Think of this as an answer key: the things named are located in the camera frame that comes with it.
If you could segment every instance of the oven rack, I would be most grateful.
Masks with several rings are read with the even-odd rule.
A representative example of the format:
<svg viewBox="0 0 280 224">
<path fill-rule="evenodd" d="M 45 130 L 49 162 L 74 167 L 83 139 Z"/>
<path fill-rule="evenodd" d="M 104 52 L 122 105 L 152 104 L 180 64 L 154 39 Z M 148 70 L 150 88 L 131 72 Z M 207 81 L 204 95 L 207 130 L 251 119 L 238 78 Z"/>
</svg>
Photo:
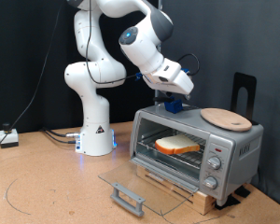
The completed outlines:
<svg viewBox="0 0 280 224">
<path fill-rule="evenodd" d="M 182 133 L 195 143 L 200 145 L 200 150 L 199 151 L 191 151 L 191 152 L 186 152 L 186 153 L 181 153 L 181 154 L 175 154 L 175 155 L 167 155 L 164 154 L 170 158 L 173 158 L 175 160 L 181 161 L 185 163 L 186 165 L 189 165 L 191 167 L 194 167 L 196 169 L 201 169 L 202 161 L 203 161 L 203 153 L 204 153 L 204 148 L 205 148 L 205 143 L 206 141 L 202 138 L 196 137 L 194 135 L 188 134 L 188 133 Z M 155 151 L 158 151 L 155 148 L 155 141 L 157 139 L 155 138 L 150 138 L 152 141 L 141 141 L 138 142 L 139 145 L 146 147 L 147 149 L 152 149 Z"/>
</svg>

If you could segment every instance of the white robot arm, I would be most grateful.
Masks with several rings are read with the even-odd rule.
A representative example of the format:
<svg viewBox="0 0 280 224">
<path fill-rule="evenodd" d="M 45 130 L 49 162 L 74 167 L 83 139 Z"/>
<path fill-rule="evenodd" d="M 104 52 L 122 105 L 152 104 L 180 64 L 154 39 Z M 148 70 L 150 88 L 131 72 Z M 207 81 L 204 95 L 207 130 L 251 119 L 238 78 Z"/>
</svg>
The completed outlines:
<svg viewBox="0 0 280 224">
<path fill-rule="evenodd" d="M 68 2 L 82 10 L 90 10 L 90 0 Z M 142 11 L 146 17 L 127 29 L 119 39 L 123 52 L 139 67 L 144 81 L 151 89 L 186 95 L 192 91 L 193 83 L 181 70 L 180 64 L 164 58 L 156 49 L 156 46 L 168 39 L 173 32 L 173 23 L 165 13 L 147 0 L 92 0 L 91 7 L 94 13 L 98 7 L 106 16 L 112 18 L 123 17 L 137 10 Z"/>
<path fill-rule="evenodd" d="M 84 123 L 76 140 L 76 152 L 101 156 L 112 151 L 113 135 L 109 125 L 109 102 L 97 95 L 96 89 L 117 87 L 126 78 L 124 66 L 105 49 L 99 26 L 103 13 L 118 18 L 140 10 L 146 15 L 121 35 L 119 43 L 129 60 L 139 67 L 151 89 L 189 94 L 193 84 L 181 71 L 179 63 L 164 59 L 157 51 L 156 46 L 171 36 L 173 24 L 147 0 L 67 2 L 81 9 L 75 16 L 77 48 L 82 56 L 87 55 L 91 60 L 90 63 L 70 64 L 64 73 L 65 82 L 77 92 L 83 104 Z"/>
</svg>

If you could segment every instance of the silver toaster oven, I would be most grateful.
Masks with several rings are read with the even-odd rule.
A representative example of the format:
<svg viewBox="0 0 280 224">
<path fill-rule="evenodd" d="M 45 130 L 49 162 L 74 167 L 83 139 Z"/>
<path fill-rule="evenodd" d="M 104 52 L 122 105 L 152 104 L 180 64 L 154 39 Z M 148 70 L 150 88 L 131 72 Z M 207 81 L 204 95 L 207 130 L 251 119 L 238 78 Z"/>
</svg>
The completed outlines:
<svg viewBox="0 0 280 224">
<path fill-rule="evenodd" d="M 155 148 L 157 139 L 180 133 L 198 143 L 200 151 L 165 155 Z M 201 109 L 173 114 L 155 105 L 136 113 L 130 154 L 155 174 L 211 195 L 223 205 L 257 173 L 262 133 L 261 125 L 242 133 L 218 128 L 202 118 Z"/>
<path fill-rule="evenodd" d="M 198 143 L 200 150 L 166 155 L 155 148 L 156 140 L 180 133 Z M 197 191 L 222 206 L 257 173 L 262 133 L 261 125 L 242 133 L 218 128 L 202 118 L 201 109 L 173 114 L 164 104 L 154 105 L 135 114 L 131 160 L 99 177 L 114 187 L 111 198 L 138 216 L 144 214 L 142 204 L 165 215 Z M 164 180 L 173 184 L 169 191 L 162 186 Z"/>
</svg>

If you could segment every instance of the blue object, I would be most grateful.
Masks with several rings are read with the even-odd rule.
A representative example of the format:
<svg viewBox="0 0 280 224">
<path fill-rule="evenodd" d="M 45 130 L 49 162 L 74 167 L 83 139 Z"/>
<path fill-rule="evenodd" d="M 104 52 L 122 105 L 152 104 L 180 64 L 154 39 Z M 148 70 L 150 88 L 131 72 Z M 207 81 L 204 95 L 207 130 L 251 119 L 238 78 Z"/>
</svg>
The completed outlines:
<svg viewBox="0 0 280 224">
<path fill-rule="evenodd" d="M 182 68 L 181 70 L 184 71 L 186 74 L 189 73 L 188 68 Z"/>
<path fill-rule="evenodd" d="M 172 112 L 174 114 L 178 113 L 179 111 L 183 110 L 183 103 L 181 100 L 175 100 L 171 103 L 165 102 L 165 108 L 167 111 Z"/>
<path fill-rule="evenodd" d="M 136 79 L 135 81 L 138 81 L 138 80 L 140 80 L 140 78 L 141 78 L 143 75 L 142 75 L 141 73 L 137 73 L 136 76 L 137 76 L 137 79 Z"/>
</svg>

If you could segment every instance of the oven foot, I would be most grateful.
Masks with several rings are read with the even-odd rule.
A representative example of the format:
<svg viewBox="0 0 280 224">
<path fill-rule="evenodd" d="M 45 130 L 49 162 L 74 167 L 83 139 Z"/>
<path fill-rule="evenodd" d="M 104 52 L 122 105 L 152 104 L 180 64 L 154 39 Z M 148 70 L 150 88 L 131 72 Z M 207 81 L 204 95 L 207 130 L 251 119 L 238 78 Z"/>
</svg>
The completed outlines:
<svg viewBox="0 0 280 224">
<path fill-rule="evenodd" d="M 217 205 L 218 205 L 218 206 L 223 206 L 223 205 L 226 203 L 227 199 L 228 199 L 228 198 L 225 198 L 225 199 L 223 199 L 223 200 L 218 200 L 218 199 L 217 199 Z"/>
</svg>

